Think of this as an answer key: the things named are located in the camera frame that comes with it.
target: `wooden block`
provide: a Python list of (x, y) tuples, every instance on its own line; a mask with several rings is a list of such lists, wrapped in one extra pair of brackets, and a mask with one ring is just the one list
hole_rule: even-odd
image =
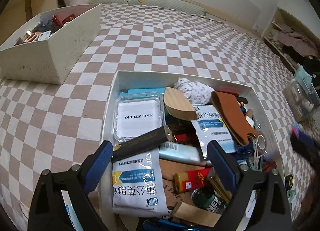
[(221, 215), (178, 202), (171, 215), (198, 225), (214, 227)]
[(160, 159), (160, 167), (162, 172), (162, 178), (171, 180), (171, 181), (174, 181), (173, 176), (176, 173), (185, 172), (189, 170), (204, 169), (204, 167), (201, 167), (201, 166), (188, 165), (188, 164), (164, 160), (164, 159)]
[(179, 90), (166, 87), (163, 100), (168, 113), (173, 117), (186, 121), (197, 119), (195, 109)]
[(167, 207), (174, 207), (179, 201), (185, 202), (188, 205), (194, 205), (191, 199), (191, 194), (188, 192), (177, 194), (174, 189), (174, 182), (163, 179), (163, 189)]

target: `white box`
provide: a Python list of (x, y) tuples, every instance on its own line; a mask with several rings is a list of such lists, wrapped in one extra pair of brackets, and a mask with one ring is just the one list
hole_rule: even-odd
[[(248, 105), (246, 105), (246, 108), (254, 111), (254, 117), (260, 123), (262, 132), (266, 137), (266, 151), (270, 157), (276, 161), (277, 168), (284, 182), (282, 159), (271, 123), (254, 89), (242, 84), (213, 78), (164, 72), (117, 71), (113, 78), (108, 104), (106, 106), (104, 126), (102, 129), (102, 140), (109, 140), (113, 145), (118, 144), (113, 137), (112, 130), (116, 100), (119, 98), (120, 92), (127, 89), (164, 88), (167, 86), (173, 87), (174, 83), (177, 82), (179, 78), (187, 78), (193, 82), (201, 82), (214, 88), (216, 91), (238, 93), (241, 97), (247, 98)], [(115, 216), (112, 212), (113, 187), (111, 164), (108, 165), (101, 178), (100, 184), (102, 220), (109, 230), (116, 230)]]
[[(76, 18), (49, 39), (13, 46), (18, 37), (52, 15)], [(0, 46), (0, 67), (8, 79), (63, 84), (71, 69), (100, 31), (101, 4), (54, 9), (30, 19)]]

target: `metal screw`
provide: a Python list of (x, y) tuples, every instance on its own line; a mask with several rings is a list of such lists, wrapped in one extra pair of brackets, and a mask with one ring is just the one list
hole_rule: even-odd
[(276, 168), (273, 168), (273, 169), (271, 170), (271, 173), (276, 176), (276, 175), (279, 174), (279, 171), (278, 171)]
[(240, 165), (240, 169), (242, 169), (243, 171), (248, 171), (248, 170), (249, 170), (249, 167), (248, 167), (248, 165), (241, 164), (241, 165)]
[(73, 165), (73, 166), (71, 167), (71, 169), (72, 169), (73, 171), (78, 171), (78, 170), (80, 169), (80, 165), (79, 165), (79, 164)]
[(44, 170), (41, 172), (41, 174), (42, 174), (43, 176), (47, 176), (47, 175), (49, 174), (49, 170), (48, 170), (48, 169), (44, 169)]

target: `blue gripper pad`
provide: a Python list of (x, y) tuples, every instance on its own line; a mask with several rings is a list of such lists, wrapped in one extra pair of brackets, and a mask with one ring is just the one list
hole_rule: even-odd
[(237, 183), (239, 181), (238, 178), (240, 177), (239, 176), (240, 172), (239, 174), (236, 174), (236, 172), (238, 172), (238, 169), (237, 169), (238, 164), (236, 160), (232, 158), (236, 163), (236, 165), (234, 165), (231, 159), (227, 161), (226, 157), (229, 155), (224, 152), (224, 150), (220, 147), (220, 145), (216, 141), (210, 141), (208, 143), (207, 153), (212, 163), (212, 166), (217, 172), (224, 188), (230, 191), (232, 194), (235, 194), (237, 190)]
[(106, 170), (113, 153), (111, 142), (107, 142), (103, 150), (100, 152), (91, 168), (85, 176), (84, 192), (88, 194), (96, 189), (104, 171)]

